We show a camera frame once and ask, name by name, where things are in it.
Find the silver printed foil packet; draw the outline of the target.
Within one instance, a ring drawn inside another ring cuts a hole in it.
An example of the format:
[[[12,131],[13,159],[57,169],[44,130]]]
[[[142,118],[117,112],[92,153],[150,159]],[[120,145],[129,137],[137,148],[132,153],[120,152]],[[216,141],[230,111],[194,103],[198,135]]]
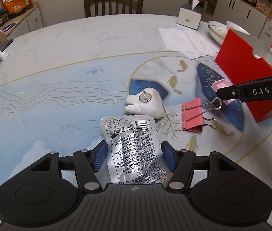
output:
[[[101,131],[108,144],[107,166],[113,184],[159,184],[169,179],[155,119],[146,115],[107,116]]]

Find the pink binder clip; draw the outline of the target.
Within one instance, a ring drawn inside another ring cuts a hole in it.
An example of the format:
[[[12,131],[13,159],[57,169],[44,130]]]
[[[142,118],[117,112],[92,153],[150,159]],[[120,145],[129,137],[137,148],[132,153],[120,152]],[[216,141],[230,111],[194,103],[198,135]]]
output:
[[[182,130],[201,134],[203,127],[216,129],[215,118],[205,118],[203,115],[211,110],[220,110],[222,100],[218,97],[211,102],[202,103],[200,98],[182,103]]]

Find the white tooth plush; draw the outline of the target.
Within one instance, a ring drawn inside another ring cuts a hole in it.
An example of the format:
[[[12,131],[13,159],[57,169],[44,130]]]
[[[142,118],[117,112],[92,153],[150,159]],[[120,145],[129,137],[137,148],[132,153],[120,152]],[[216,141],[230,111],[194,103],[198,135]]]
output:
[[[128,95],[124,101],[124,111],[128,115],[147,115],[158,120],[166,114],[162,98],[154,88],[145,88],[136,95]]]

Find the red white cardboard box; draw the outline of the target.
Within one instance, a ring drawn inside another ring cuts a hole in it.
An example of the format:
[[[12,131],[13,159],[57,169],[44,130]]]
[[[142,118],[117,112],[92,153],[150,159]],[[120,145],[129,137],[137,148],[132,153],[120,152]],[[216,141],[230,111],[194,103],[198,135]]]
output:
[[[272,76],[272,67],[263,58],[254,56],[254,47],[263,53],[272,48],[251,35],[229,29],[215,62],[227,75],[232,85]],[[245,102],[258,123],[272,116],[272,100]]]

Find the blue decorated table mat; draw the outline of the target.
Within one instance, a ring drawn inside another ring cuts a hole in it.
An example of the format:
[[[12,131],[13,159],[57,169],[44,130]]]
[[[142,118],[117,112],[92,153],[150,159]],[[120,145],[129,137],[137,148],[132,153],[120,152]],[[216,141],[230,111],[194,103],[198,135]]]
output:
[[[71,155],[92,149],[103,139],[100,120],[124,114],[124,98],[133,81],[154,81],[166,91],[166,114],[157,122],[159,140],[198,155],[219,151],[272,188],[272,117],[257,123],[245,104],[234,119],[221,111],[205,114],[215,128],[200,134],[183,131],[183,102],[225,78],[212,58],[190,60],[181,53],[118,55],[83,62],[34,60],[0,63],[0,185],[46,153]]]

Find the white ceramic bowl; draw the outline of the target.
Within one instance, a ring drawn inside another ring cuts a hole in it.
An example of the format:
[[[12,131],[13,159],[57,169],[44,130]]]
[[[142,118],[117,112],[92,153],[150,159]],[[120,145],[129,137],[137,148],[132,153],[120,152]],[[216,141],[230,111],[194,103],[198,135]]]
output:
[[[246,31],[244,28],[242,28],[241,26],[231,22],[231,21],[227,21],[226,22],[226,28],[227,28],[227,31],[229,29],[231,30],[236,30],[236,31],[239,31],[239,32],[242,32],[242,33],[245,33],[247,35],[250,35],[248,31]]]

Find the white plates stack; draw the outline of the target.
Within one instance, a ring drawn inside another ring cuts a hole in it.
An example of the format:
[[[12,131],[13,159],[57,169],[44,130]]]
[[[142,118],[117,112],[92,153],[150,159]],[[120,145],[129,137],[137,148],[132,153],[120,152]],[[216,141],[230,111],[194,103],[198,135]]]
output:
[[[208,23],[209,33],[212,38],[219,44],[222,45],[226,34],[228,32],[228,28],[225,24],[219,23],[218,21],[209,21]]]

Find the white paper sheet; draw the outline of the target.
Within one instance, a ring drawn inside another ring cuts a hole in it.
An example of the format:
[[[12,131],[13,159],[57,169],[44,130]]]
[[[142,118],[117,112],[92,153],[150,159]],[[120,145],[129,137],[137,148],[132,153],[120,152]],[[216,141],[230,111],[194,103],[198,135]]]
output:
[[[181,52],[189,59],[202,56],[216,57],[220,46],[210,35],[208,27],[199,30],[159,28],[166,49]]]

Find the green white tissue box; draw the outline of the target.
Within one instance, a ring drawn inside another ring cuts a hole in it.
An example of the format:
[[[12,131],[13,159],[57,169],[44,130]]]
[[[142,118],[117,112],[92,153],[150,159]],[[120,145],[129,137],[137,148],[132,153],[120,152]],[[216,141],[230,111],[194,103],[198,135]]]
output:
[[[193,0],[192,4],[183,4],[179,9],[177,24],[198,30],[203,10],[198,7],[199,0]]]

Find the white sideboard cabinet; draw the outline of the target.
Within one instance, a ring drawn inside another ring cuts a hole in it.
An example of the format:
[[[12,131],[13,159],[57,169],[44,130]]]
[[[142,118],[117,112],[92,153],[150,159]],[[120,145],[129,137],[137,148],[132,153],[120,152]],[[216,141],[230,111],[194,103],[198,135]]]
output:
[[[7,39],[15,39],[21,35],[39,30],[44,27],[38,2],[33,2],[33,7],[5,23],[0,27]]]

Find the red lid jar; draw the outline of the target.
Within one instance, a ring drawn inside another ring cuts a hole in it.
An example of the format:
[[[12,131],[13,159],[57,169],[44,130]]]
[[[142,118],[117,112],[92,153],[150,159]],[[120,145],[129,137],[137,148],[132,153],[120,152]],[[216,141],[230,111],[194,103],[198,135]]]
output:
[[[33,8],[32,0],[24,0],[24,3],[27,10]]]

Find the orange snack bag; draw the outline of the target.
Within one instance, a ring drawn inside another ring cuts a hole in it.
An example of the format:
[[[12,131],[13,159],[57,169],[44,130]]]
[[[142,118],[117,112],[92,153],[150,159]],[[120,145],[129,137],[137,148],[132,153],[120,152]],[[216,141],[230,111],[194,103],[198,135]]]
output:
[[[24,0],[0,0],[0,2],[9,16],[17,17],[26,12]]]

